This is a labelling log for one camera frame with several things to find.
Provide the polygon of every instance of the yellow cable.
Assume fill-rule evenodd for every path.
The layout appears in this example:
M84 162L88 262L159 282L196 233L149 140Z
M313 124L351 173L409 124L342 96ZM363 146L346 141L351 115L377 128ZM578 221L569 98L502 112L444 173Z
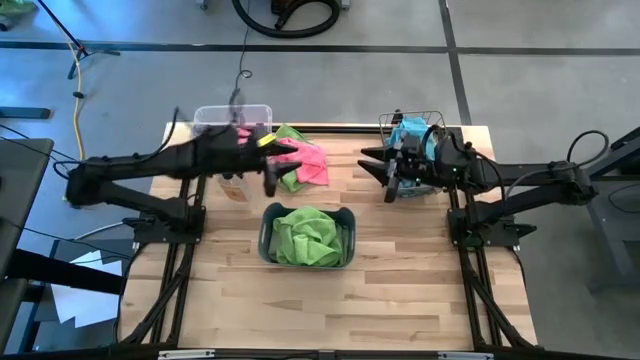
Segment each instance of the yellow cable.
M76 63L76 70L78 71L78 92L82 93L82 72L80 71L80 61L78 61L78 57L76 56L76 52L73 50L73 45L71 45L71 39L65 34L60 25L56 24L60 33L64 35L64 39L67 42L67 46L69 46L69 50L71 50L71 55L73 56L73 61ZM80 125L78 124L79 120L79 110L80 110L80 99L76 97L76 106L73 110L73 130L76 133L76 141L78 142L78 151L80 152L80 160L84 160L84 145L82 144L82 135L80 134Z

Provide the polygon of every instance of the yellow tag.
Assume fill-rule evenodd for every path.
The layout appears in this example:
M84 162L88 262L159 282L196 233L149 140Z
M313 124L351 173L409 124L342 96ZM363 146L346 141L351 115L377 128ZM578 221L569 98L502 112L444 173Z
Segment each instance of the yellow tag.
M276 139L276 136L273 134L265 135L262 139L258 140L258 147L263 147Z

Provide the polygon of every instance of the blue object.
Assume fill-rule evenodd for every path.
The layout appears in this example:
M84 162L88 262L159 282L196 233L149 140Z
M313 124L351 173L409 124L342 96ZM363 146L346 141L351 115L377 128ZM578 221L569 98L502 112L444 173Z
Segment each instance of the blue object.
M397 143L398 141L401 140L402 138L402 134L403 133L407 133L407 135L411 135L411 136L417 136L420 141L422 141L422 138L424 137L424 134L427 132L427 129L429 128L429 125L427 125L427 122L421 118L421 117L415 117L415 118L410 118L410 117L404 117L402 119L402 122L400 123L400 125L396 126L392 131L391 131L391 136L389 136L387 139L385 139L385 145L393 145L395 143ZM427 139L427 144L425 145L425 154L427 154L427 158L429 158L430 160L433 160L435 158L435 141L433 140L433 134L431 134L429 136L429 138ZM416 182L413 180L402 180L402 182L400 183L400 188L411 188L411 187L415 187L416 186ZM429 189L427 189L427 187L425 187L425 191L426 193L430 193L431 189L429 187Z

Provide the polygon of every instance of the pink cloth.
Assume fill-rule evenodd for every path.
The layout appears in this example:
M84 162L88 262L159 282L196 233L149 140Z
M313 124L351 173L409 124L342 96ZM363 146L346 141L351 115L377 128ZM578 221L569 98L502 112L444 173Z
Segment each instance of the pink cloth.
M302 162L302 166L296 169L298 182L314 185L329 185L327 158L324 150L320 146L307 144L292 138L278 139L278 142L298 148L298 151L294 153L274 157L278 162Z

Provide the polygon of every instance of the clear plastic container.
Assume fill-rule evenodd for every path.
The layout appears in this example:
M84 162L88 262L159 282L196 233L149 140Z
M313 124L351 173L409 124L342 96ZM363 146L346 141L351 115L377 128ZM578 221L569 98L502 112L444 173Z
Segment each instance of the clear plastic container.
M264 125L271 132L273 112L267 105L220 105L203 106L196 110L193 117L193 134L197 135L204 128L212 125L227 125L232 120L233 110L238 112L238 121L242 126Z

